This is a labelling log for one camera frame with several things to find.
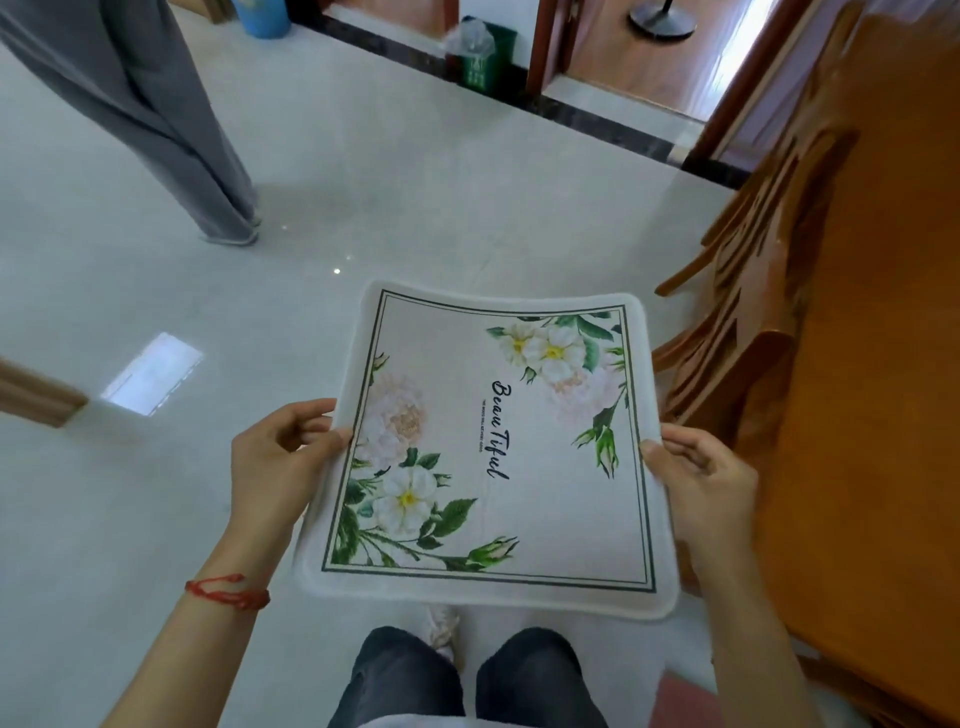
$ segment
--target right hand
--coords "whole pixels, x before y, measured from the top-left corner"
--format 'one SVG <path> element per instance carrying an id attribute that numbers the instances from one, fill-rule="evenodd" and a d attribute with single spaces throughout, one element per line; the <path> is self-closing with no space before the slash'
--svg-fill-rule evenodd
<path id="1" fill-rule="evenodd" d="M 752 560 L 756 471 L 708 432 L 663 424 L 661 433 L 663 445 L 644 440 L 640 452 L 666 486 L 674 535 L 689 545 L 698 575 Z"/>

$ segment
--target left hand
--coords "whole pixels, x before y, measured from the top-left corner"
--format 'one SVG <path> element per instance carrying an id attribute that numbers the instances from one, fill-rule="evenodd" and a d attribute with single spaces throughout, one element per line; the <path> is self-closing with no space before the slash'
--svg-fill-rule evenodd
<path id="1" fill-rule="evenodd" d="M 324 466 L 353 436 L 349 427 L 330 429 L 336 404 L 287 404 L 233 438 L 229 531 L 263 544 L 290 538 Z"/>

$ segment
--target dark pants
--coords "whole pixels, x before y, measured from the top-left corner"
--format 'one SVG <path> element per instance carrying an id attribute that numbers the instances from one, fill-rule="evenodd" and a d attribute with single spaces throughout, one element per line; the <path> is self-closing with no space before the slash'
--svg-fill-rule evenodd
<path id="1" fill-rule="evenodd" d="M 535 728 L 607 728 L 590 699 L 573 647 L 549 629 L 513 635 L 477 673 L 478 718 Z M 383 716 L 463 716 L 456 668 L 395 627 L 364 640 L 329 728 L 357 728 Z"/>

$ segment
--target black floor trim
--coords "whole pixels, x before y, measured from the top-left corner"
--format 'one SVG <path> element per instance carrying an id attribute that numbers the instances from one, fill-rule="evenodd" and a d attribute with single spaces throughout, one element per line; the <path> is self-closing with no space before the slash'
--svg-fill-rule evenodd
<path id="1" fill-rule="evenodd" d="M 319 10 L 300 10 L 292 12 L 294 22 L 325 36 L 342 40 L 344 43 L 362 48 L 390 61 L 402 63 L 431 76 L 445 79 L 453 83 L 460 82 L 460 69 L 448 64 L 445 59 L 431 56 L 429 53 L 411 48 L 389 38 L 378 36 L 376 33 L 357 28 Z M 522 109 L 556 122 L 576 132 L 592 136 L 594 139 L 605 141 L 608 144 L 626 149 L 654 161 L 680 167 L 685 172 L 701 177 L 710 182 L 722 184 L 730 189 L 739 189 L 750 176 L 745 170 L 732 167 L 724 162 L 713 159 L 700 164 L 675 164 L 668 158 L 673 151 L 674 143 L 638 131 L 618 122 L 612 121 L 595 113 L 577 109 L 562 101 L 548 99 L 546 96 L 531 98 L 524 93 L 527 72 L 519 66 L 512 65 L 504 73 L 504 78 L 491 97 L 516 109 Z"/>

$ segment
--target gray wide-leg trousers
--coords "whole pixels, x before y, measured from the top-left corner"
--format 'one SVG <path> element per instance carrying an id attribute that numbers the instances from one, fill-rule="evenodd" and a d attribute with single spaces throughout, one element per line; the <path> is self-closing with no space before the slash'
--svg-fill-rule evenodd
<path id="1" fill-rule="evenodd" d="M 250 177 L 213 114 L 167 0 L 0 0 L 0 40 L 60 98 L 134 150 L 204 234 L 252 236 Z"/>

